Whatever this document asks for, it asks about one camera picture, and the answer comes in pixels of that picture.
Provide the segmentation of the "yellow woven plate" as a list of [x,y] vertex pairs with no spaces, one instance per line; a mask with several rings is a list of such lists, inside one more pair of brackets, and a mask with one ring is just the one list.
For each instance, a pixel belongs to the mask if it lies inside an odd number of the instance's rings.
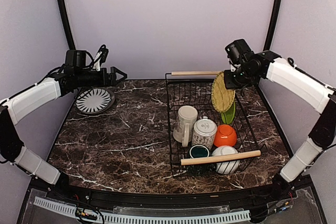
[[211,98],[214,109],[220,113],[228,111],[235,100],[235,91],[225,87],[223,71],[213,81]]

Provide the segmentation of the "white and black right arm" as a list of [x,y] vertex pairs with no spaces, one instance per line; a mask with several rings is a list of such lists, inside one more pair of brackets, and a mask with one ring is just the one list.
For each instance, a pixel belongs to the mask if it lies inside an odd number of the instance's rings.
[[313,115],[308,117],[312,129],[268,187],[269,197],[278,200],[291,182],[335,146],[335,88],[298,68],[292,58],[285,59],[270,50],[253,52],[244,39],[233,41],[225,51],[230,64],[230,70],[224,72],[227,89],[243,90],[265,79],[293,98],[301,109],[312,108]]

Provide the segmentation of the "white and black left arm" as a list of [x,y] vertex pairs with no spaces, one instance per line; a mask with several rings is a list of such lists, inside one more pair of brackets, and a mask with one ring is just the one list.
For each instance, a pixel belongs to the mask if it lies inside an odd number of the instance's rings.
[[22,141],[17,132],[20,122],[27,122],[37,110],[69,93],[78,91],[75,105],[83,114],[96,115],[111,108],[115,95],[108,88],[127,79],[128,75],[111,67],[103,68],[109,50],[102,45],[95,56],[86,50],[70,49],[65,63],[49,71],[40,81],[1,100],[1,157],[27,173],[54,186],[63,201],[74,197],[67,175],[50,165]]

